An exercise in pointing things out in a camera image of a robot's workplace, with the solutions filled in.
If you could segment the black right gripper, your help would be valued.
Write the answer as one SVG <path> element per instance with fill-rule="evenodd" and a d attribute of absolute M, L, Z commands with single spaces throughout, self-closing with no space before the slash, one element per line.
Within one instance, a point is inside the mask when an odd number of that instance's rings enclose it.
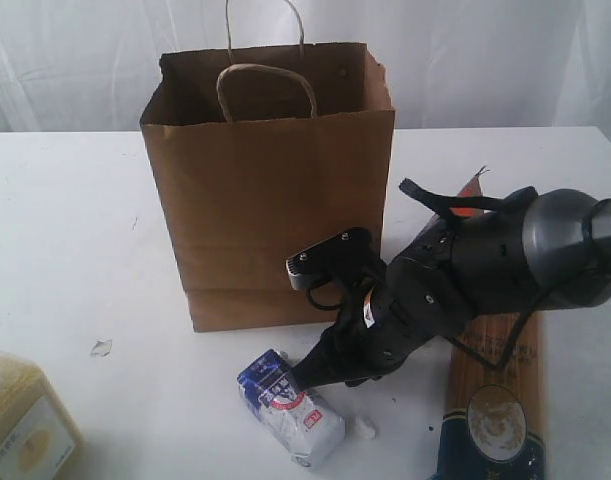
<path fill-rule="evenodd" d="M 297 390 L 381 378 L 430 340 L 460 335 L 480 304 L 456 269 L 457 241 L 453 231 L 427 229 L 384 263 L 366 230 L 333 237 L 329 276 L 345 296 L 329 332 L 291 369 Z"/>

